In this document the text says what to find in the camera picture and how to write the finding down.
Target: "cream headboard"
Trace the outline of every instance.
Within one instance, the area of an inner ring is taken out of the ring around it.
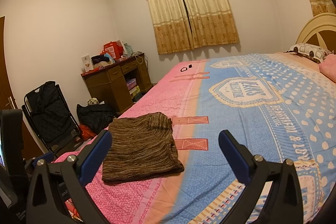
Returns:
[[[301,31],[296,43],[308,43],[336,53],[336,14],[314,16]]]

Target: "brown folded blanket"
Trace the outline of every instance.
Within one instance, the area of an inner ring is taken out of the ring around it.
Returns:
[[[172,122],[161,112],[115,119],[112,147],[103,161],[105,183],[123,183],[184,171],[177,159]]]

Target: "door handle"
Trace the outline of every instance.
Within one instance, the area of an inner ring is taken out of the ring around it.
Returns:
[[[13,100],[12,96],[9,96],[8,97],[8,103],[5,105],[5,107],[9,105],[11,109],[15,109],[14,100]]]

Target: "pillow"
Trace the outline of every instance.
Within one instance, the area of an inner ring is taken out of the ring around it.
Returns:
[[[336,55],[329,54],[319,65],[320,72],[336,83]]]
[[[295,44],[290,47],[287,52],[295,52],[299,55],[309,58],[316,63],[322,63],[327,55],[332,53],[326,48],[321,48],[320,46],[306,43]]]

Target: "wooden door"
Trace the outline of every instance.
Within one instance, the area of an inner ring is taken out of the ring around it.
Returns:
[[[9,85],[5,53],[3,45],[3,31],[4,31],[5,17],[0,17],[0,109],[17,108],[11,86]],[[30,159],[42,155],[42,151],[28,131],[26,124],[22,121],[22,136],[24,140],[24,148],[22,150],[22,157]]]

